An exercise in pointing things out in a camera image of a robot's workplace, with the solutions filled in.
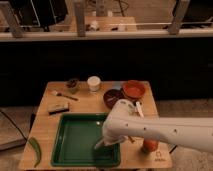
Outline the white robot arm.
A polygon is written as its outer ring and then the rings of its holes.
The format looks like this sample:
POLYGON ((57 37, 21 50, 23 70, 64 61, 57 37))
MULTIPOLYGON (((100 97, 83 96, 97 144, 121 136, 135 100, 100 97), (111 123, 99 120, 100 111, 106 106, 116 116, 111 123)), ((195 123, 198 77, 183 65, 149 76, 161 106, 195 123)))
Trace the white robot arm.
POLYGON ((102 127, 106 146, 133 136, 213 154, 213 118, 139 117, 133 112, 131 101, 120 99, 115 103, 102 127))

